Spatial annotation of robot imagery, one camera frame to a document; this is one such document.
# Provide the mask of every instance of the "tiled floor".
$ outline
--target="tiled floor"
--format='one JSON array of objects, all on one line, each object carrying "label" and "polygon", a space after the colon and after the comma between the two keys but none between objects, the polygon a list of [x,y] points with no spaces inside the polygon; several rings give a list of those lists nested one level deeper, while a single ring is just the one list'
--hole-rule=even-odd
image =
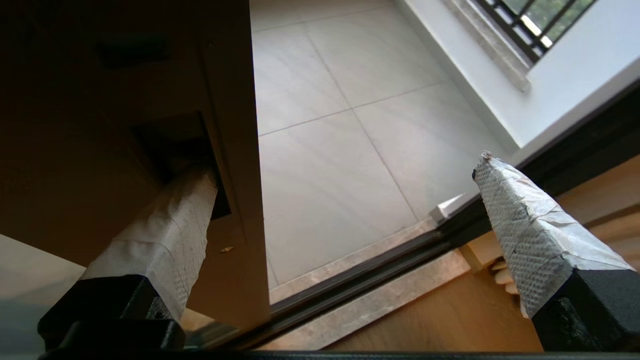
[{"label": "tiled floor", "polygon": [[269,287],[474,191],[504,153],[388,0],[252,0]]}]

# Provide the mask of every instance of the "window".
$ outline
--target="window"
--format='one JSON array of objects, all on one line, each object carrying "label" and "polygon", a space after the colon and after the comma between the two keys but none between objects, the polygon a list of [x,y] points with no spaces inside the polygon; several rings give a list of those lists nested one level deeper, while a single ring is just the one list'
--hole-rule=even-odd
[{"label": "window", "polygon": [[537,62],[595,0],[475,0]]}]

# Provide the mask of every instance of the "wooden door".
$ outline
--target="wooden door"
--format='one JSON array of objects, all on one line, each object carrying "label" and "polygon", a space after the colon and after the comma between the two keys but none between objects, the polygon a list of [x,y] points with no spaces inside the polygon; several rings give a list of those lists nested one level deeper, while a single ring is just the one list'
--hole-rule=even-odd
[{"label": "wooden door", "polygon": [[3,11],[0,233],[86,266],[163,185],[132,129],[197,117],[228,214],[209,225],[187,306],[242,330],[268,320],[248,1]]}]

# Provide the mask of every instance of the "glass pane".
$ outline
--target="glass pane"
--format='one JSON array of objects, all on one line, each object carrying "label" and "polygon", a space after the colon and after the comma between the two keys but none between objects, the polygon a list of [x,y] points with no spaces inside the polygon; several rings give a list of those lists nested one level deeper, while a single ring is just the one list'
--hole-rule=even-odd
[{"label": "glass pane", "polygon": [[504,3],[518,15],[524,7],[524,4],[527,3],[527,0],[504,0]]},{"label": "glass pane", "polygon": [[[527,9],[527,16],[542,31],[566,3],[568,0],[537,0]],[[534,34],[540,33],[534,29],[531,31]]]},{"label": "glass pane", "polygon": [[564,33],[566,29],[568,29],[580,16],[580,14],[586,9],[591,3],[595,0],[578,0],[576,1],[569,10],[562,15],[560,20],[551,27],[551,30],[547,33],[547,37],[551,39],[551,41],[555,42],[560,35]]}]

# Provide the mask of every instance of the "wooden floor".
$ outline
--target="wooden floor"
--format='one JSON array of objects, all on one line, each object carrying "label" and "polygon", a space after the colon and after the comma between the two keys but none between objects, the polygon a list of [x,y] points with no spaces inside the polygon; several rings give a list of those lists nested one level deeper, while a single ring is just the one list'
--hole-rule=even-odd
[{"label": "wooden floor", "polygon": [[540,352],[542,346],[512,296],[483,270],[451,281],[325,350]]}]

